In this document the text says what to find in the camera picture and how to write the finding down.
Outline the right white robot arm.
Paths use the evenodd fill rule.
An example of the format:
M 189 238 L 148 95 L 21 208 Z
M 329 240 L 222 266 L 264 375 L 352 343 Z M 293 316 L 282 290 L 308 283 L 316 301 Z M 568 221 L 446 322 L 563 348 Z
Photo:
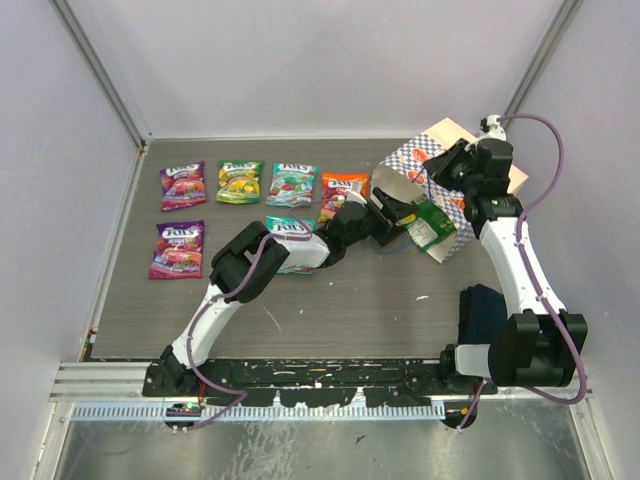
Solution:
M 459 139 L 424 162 L 432 181 L 464 196 L 464 215 L 489 255 L 504 296 L 507 319 L 487 344 L 458 344 L 443 351 L 438 370 L 444 390 L 459 394 L 474 377 L 498 387 L 521 387 L 574 405 L 587 392 L 581 349 L 588 333 L 581 314 L 570 313 L 549 285 L 532 247 L 526 212 L 508 191 L 513 147 L 496 138 Z M 548 388 L 578 382 L 561 400 Z

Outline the teal mint candy packet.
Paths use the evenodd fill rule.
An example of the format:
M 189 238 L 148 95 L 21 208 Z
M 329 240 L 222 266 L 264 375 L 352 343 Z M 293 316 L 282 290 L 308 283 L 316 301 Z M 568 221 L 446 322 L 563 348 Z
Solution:
M 265 203 L 273 207 L 306 207 L 312 202 L 318 168 L 296 163 L 275 164 Z

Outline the green lime candy packet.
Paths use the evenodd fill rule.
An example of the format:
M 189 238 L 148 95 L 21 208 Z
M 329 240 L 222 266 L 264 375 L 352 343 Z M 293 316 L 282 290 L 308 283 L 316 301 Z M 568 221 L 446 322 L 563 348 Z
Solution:
M 413 206 L 415 212 L 402 227 L 422 252 L 427 252 L 457 233 L 447 214 L 428 198 L 414 201 Z

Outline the green yellow candy packet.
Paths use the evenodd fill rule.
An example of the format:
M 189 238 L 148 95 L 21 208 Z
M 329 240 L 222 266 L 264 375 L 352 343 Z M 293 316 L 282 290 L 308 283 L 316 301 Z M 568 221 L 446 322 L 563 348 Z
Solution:
M 220 160 L 216 201 L 236 205 L 259 203 L 263 165 L 263 161 L 257 160 Z

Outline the checkered paper bag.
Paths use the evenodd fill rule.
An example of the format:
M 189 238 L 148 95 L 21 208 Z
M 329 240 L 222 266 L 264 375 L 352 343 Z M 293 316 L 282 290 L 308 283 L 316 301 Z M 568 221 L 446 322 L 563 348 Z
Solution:
M 443 120 L 388 155 L 373 170 L 372 186 L 410 204 L 428 198 L 447 214 L 457 233 L 426 252 L 440 263 L 472 238 L 479 239 L 492 256 L 512 255 L 526 239 L 518 231 L 522 205 L 511 185 L 517 172 L 512 166 L 513 146 L 507 137 L 505 141 L 489 138 L 477 142 L 477 137 L 466 134 L 447 138 L 438 132 L 440 127 L 454 125 Z M 445 183 L 429 177 L 422 163 L 459 144 L 480 144 L 488 149 L 487 176 L 469 178 L 464 188 L 446 188 Z

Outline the orange fruit candy packet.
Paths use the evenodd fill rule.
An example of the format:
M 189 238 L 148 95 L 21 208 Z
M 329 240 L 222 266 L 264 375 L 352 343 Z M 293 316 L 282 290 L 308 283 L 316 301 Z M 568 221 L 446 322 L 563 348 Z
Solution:
M 350 193 L 368 194 L 369 176 L 367 174 L 336 174 L 326 172 L 322 175 L 322 202 L 319 222 L 330 221 Z

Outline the purple candy snack packet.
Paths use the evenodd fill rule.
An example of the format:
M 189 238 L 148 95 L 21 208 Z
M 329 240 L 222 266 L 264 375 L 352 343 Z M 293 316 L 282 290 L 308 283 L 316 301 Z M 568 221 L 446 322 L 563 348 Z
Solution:
M 204 181 L 204 162 L 170 167 L 160 171 L 161 210 L 169 212 L 208 201 Z

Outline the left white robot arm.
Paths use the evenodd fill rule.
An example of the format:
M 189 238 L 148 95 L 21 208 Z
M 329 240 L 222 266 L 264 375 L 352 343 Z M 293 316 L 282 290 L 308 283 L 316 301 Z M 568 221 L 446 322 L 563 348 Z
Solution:
M 388 244 L 415 213 L 415 206 L 376 187 L 370 198 L 350 192 L 333 218 L 314 230 L 302 220 L 300 233 L 272 232 L 260 221 L 250 223 L 212 259 L 201 304 L 180 336 L 150 365 L 147 382 L 169 395 L 191 395 L 200 383 L 240 395 L 240 390 L 207 380 L 199 370 L 240 307 L 261 295 L 284 267 L 328 268 L 343 260 L 349 247 L 368 238 Z

